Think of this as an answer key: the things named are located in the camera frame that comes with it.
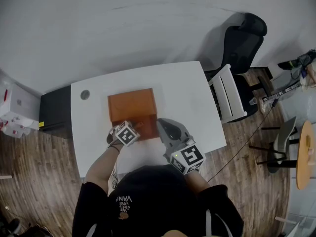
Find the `black cabinet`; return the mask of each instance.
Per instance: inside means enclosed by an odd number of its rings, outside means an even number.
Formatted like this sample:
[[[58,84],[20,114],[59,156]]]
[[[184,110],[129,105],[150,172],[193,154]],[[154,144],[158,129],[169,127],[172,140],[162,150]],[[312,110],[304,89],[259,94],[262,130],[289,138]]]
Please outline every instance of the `black cabinet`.
[[[61,138],[72,138],[71,86],[47,93],[40,98],[39,130]]]

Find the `orange box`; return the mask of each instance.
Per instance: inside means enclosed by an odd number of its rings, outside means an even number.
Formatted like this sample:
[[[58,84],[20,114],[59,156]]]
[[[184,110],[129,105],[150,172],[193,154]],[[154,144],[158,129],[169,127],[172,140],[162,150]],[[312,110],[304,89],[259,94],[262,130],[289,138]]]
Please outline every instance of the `orange box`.
[[[112,126],[125,120],[143,125],[136,129],[139,140],[148,140],[159,136],[157,131],[157,109],[153,89],[142,89],[108,96],[109,114]]]

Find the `white table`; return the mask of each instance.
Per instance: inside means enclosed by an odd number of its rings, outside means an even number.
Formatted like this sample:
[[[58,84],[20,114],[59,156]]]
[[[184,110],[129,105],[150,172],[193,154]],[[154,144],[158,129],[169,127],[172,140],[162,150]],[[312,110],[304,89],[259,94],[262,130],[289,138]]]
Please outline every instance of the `white table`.
[[[221,121],[202,67],[198,61],[163,64],[107,74],[71,86],[71,118],[78,169],[84,177],[93,162],[106,150],[112,124],[108,95],[153,88],[158,118],[185,125],[198,148],[210,152],[226,145]],[[80,94],[89,90],[82,100]],[[165,146],[159,138],[124,147],[117,172],[127,173],[145,164],[167,164]]]

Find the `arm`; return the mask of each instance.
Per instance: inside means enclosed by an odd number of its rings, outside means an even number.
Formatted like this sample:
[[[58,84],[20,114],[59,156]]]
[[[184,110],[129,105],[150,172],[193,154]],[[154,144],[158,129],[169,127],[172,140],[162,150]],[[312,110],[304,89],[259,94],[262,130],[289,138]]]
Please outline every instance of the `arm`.
[[[105,152],[93,163],[84,180],[85,182],[98,185],[106,192],[106,194],[109,191],[109,178],[123,144],[120,142],[114,142],[113,147],[106,149]]]
[[[206,182],[197,171],[191,171],[190,173],[186,174],[184,178],[186,179],[189,189],[196,195],[210,187],[208,182]]]
[[[226,229],[223,228],[221,223],[223,220],[234,237],[241,236],[243,220],[228,198],[227,187],[225,185],[211,187],[197,171],[186,174],[185,179],[188,187],[198,195],[200,201],[212,215],[212,234],[221,236],[223,232],[226,233]]]

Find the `office chair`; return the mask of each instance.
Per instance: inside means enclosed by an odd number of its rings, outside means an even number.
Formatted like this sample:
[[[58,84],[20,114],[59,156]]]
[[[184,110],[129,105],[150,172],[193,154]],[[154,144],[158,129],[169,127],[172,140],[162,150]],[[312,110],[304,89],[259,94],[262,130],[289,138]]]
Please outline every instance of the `office chair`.
[[[268,164],[268,169],[270,173],[275,173],[278,168],[269,168],[270,162],[277,162],[281,164],[282,161],[286,160],[286,154],[289,152],[289,147],[292,144],[298,144],[299,139],[289,140],[289,137],[293,134],[297,133],[297,129],[295,127],[296,117],[291,118],[287,122],[285,122],[281,127],[262,127],[262,130],[279,130],[278,134],[273,142],[270,143],[270,148],[260,148],[249,145],[249,148],[262,150],[268,152],[267,160],[257,162],[257,165]]]
[[[213,71],[204,71],[207,80],[210,81],[226,64],[230,64],[244,111],[247,112],[246,116],[231,122],[245,119],[258,111],[257,105],[249,104],[249,101],[254,98],[252,91],[263,88],[266,95],[271,96],[269,87],[262,77],[258,77],[258,84],[249,86],[246,79],[238,75],[249,70],[253,58],[263,42],[263,36],[266,34],[266,23],[258,16],[246,13],[241,26],[230,26],[225,32],[221,66]]]

